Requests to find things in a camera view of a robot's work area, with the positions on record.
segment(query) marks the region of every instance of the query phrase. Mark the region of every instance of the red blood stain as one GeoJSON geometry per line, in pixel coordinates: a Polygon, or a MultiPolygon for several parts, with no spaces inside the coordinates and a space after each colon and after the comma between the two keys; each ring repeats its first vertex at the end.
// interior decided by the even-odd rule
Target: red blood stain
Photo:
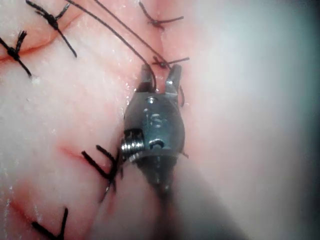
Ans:
{"type": "Polygon", "coordinates": [[[31,212],[26,212],[27,209],[30,209],[30,204],[33,202],[33,199],[37,198],[36,191],[33,188],[33,185],[27,180],[23,179],[19,181],[16,186],[14,186],[13,194],[10,198],[10,207],[19,214],[19,216],[26,222],[31,223],[33,220],[30,215],[31,212]]]}

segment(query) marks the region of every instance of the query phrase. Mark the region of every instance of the spring coil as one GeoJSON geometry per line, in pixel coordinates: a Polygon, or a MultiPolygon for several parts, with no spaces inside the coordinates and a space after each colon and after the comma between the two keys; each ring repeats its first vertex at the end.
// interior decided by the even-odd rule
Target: spring coil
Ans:
{"type": "Polygon", "coordinates": [[[133,134],[125,136],[121,140],[121,153],[124,160],[128,159],[133,154],[136,154],[145,149],[142,134],[133,134]]]}

